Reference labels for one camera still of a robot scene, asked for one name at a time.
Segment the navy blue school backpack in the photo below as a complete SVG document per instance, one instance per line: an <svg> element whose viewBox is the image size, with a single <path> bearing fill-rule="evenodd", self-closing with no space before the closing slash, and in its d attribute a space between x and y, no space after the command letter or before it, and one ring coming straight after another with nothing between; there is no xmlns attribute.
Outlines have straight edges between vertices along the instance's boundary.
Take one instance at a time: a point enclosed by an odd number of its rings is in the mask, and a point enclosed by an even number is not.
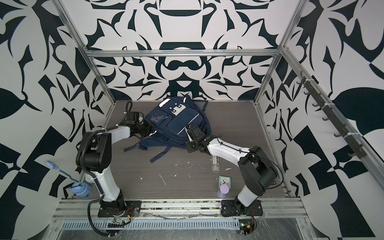
<svg viewBox="0 0 384 240"><path fill-rule="evenodd" d="M204 133L211 134L211 125L205 113L208 102L202 108L190 97L170 97L163 100L149 114L144 116L153 126L149 136L140 138L139 149L146 151L151 147L165 149L150 159L151 163L162 158L171 148L186 149L187 126L198 126ZM132 112L132 101L126 104L126 111Z"/></svg>

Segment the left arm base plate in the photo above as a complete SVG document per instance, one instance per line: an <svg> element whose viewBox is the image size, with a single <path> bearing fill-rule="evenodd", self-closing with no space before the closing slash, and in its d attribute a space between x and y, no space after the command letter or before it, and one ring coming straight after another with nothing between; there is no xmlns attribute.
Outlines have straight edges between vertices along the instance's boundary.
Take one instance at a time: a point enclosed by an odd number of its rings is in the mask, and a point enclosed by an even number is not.
<svg viewBox="0 0 384 240"><path fill-rule="evenodd" d="M122 218L122 217L135 217L141 211L141 201L124 201L121 202L100 202L98 212L99 218Z"/></svg>

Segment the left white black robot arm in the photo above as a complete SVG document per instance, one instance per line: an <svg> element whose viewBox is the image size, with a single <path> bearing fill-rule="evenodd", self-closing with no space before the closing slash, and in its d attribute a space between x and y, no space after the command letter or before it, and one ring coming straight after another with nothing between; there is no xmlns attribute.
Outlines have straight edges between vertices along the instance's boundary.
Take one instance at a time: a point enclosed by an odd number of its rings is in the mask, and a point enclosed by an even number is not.
<svg viewBox="0 0 384 240"><path fill-rule="evenodd" d="M76 164L94 181L100 193L102 208L118 211L126 209L123 192L117 186L110 168L112 145L130 137L143 137L151 129L143 113L126 111L120 124L83 135Z"/></svg>

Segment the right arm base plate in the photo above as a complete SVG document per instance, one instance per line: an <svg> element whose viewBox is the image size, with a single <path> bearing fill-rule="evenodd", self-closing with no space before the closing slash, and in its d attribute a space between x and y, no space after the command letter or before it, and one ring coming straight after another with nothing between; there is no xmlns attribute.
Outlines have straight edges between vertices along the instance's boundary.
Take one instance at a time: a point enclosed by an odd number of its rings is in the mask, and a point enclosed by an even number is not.
<svg viewBox="0 0 384 240"><path fill-rule="evenodd" d="M223 217L256 216L263 215L263 208L259 200L255 200L250 206L245 207L238 200L222 200L221 215Z"/></svg>

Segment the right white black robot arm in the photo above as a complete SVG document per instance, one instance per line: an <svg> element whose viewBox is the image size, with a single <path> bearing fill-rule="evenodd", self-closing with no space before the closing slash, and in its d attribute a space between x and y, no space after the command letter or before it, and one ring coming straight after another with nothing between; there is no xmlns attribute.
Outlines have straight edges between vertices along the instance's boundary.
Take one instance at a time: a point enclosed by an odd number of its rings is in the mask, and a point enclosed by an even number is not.
<svg viewBox="0 0 384 240"><path fill-rule="evenodd" d="M189 153L199 151L222 158L239 167L244 187L235 198L237 207L247 209L261 197L279 176L281 169L258 146L243 148L204 133L197 126L187 126Z"/></svg>

